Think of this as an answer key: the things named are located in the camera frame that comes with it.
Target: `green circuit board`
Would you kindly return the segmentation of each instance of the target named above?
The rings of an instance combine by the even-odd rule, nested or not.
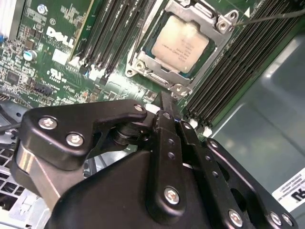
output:
[[[124,48],[119,64],[105,85],[79,73],[80,66],[74,55],[80,42],[88,39],[97,17],[97,8],[104,3],[103,1],[27,0],[18,39],[0,44],[2,88],[18,94],[33,107],[119,99],[152,102],[157,94],[165,89],[140,75],[128,78],[124,74],[127,53],[138,30],[135,30],[130,37],[129,45]],[[208,0],[207,2],[222,14],[234,9],[238,10],[239,19],[245,20],[255,13],[263,1]],[[40,5],[46,7],[47,12],[44,15],[38,13]],[[241,30],[242,28],[234,30],[227,47],[232,44]],[[290,35],[285,42],[289,42],[291,37]],[[26,61],[23,57],[25,49],[34,50],[37,58],[31,62]],[[45,95],[39,90],[33,90],[31,81],[47,86],[52,93]],[[188,99],[185,97],[179,101],[181,111]]]

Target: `metal socket frame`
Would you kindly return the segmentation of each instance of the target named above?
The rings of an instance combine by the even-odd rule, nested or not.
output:
[[[145,22],[140,39],[144,37],[144,34],[147,32],[148,27],[152,23],[163,1],[164,0],[156,1],[151,14],[148,16]],[[205,72],[208,70],[208,68],[212,65],[217,55],[221,52],[221,50],[225,47],[231,38],[233,32],[232,25],[238,20],[237,10],[232,10],[223,16],[219,15],[217,11],[214,10],[208,3],[205,1],[202,2],[208,6],[209,9],[206,8],[204,4],[199,3],[196,3],[194,6],[185,8],[182,4],[179,4],[174,0],[169,0],[168,4],[164,8],[165,12],[171,12],[186,22],[197,22],[200,25],[200,32],[207,36],[209,39],[213,40],[216,45],[214,52],[210,55],[210,57],[203,64],[201,69],[196,73],[193,79],[184,78],[179,73],[173,71],[167,72],[163,70],[161,63],[147,55],[144,51],[142,51],[142,49],[132,61],[132,65],[130,65],[129,62],[132,56],[132,52],[136,48],[135,44],[128,54],[125,71],[126,76],[132,77],[139,73],[144,77],[156,82],[157,84],[167,88],[175,95],[184,97],[190,94],[193,88],[197,85]],[[140,66],[140,64],[144,64],[145,67],[139,68],[138,66]]]

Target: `gray metal panel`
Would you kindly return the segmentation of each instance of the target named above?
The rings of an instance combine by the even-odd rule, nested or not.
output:
[[[305,35],[295,37],[213,130],[270,193],[305,167]],[[305,204],[292,211],[305,228]]]

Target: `motherboard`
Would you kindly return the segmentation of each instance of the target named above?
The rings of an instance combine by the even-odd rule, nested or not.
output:
[[[166,91],[199,127],[219,122],[304,25],[234,26],[302,7],[289,0],[15,0],[13,10],[5,2],[1,100],[149,104]]]

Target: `white sticker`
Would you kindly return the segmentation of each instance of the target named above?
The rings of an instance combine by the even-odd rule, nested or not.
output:
[[[69,54],[66,54],[58,49],[55,49],[52,60],[61,63],[62,65],[65,65],[68,58],[69,58]]]
[[[289,212],[305,203],[305,168],[275,190],[272,196]]]

